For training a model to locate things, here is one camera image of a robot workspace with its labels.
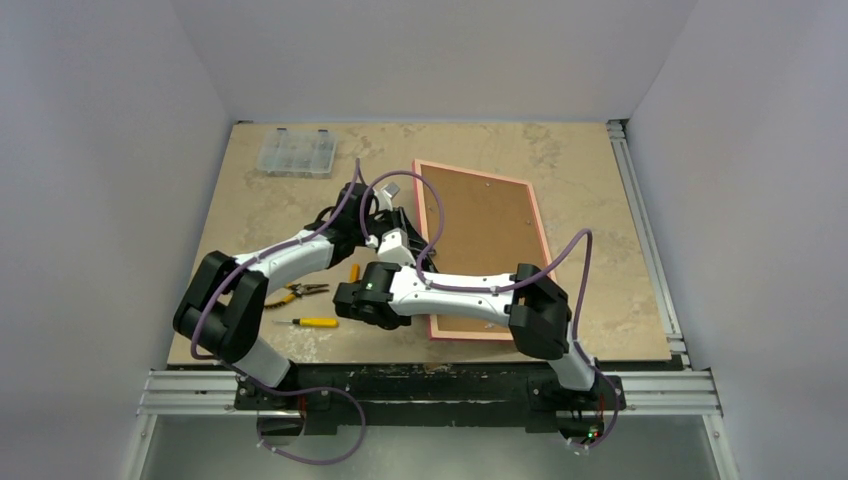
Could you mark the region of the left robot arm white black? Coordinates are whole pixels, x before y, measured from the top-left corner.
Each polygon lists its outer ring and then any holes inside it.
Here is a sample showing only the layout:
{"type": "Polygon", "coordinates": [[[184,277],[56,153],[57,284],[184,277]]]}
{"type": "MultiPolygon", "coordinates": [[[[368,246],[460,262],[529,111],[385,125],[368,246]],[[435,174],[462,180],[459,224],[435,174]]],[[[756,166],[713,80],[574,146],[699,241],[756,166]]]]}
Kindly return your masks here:
{"type": "Polygon", "coordinates": [[[335,204],[292,238],[257,252],[205,255],[174,317],[175,332],[215,359],[260,382],[259,395],[272,408],[297,399],[293,363],[259,335],[266,298],[300,278],[335,267],[365,244],[364,231],[382,238],[400,230],[413,253],[426,242],[401,207],[360,182],[349,182],[335,204]]]}

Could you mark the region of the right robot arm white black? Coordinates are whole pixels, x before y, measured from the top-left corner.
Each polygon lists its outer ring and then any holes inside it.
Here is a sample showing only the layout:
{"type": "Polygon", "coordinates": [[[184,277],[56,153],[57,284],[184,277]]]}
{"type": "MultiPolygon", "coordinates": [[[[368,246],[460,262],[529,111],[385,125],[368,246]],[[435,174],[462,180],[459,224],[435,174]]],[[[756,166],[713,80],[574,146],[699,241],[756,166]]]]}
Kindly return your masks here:
{"type": "Polygon", "coordinates": [[[546,361],[569,404],[584,407],[601,391],[591,362],[573,346],[568,294],[535,265],[468,276],[371,262],[360,280],[338,285],[333,304],[338,316],[384,330],[421,315],[482,320],[508,329],[521,354],[546,361]]]}

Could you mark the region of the yellow screwdriver small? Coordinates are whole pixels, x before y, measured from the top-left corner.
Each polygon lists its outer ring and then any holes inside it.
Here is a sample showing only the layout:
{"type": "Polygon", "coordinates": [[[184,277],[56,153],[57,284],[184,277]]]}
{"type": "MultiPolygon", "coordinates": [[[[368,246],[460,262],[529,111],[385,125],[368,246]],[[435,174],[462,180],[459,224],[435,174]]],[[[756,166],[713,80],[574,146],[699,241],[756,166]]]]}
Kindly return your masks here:
{"type": "Polygon", "coordinates": [[[359,264],[353,264],[350,271],[350,282],[356,282],[359,280],[361,267],[359,264]]]}

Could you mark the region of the pink photo frame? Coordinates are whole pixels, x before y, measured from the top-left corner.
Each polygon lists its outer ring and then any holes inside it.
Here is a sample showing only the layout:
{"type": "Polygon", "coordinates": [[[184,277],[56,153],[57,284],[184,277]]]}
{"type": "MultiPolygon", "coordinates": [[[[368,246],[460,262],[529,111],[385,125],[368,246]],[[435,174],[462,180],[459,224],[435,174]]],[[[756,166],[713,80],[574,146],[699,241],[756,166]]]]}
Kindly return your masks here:
{"type": "Polygon", "coordinates": [[[435,245],[439,272],[482,276],[550,264],[531,182],[419,159],[413,171],[436,189],[414,182],[419,231],[435,245]]]}

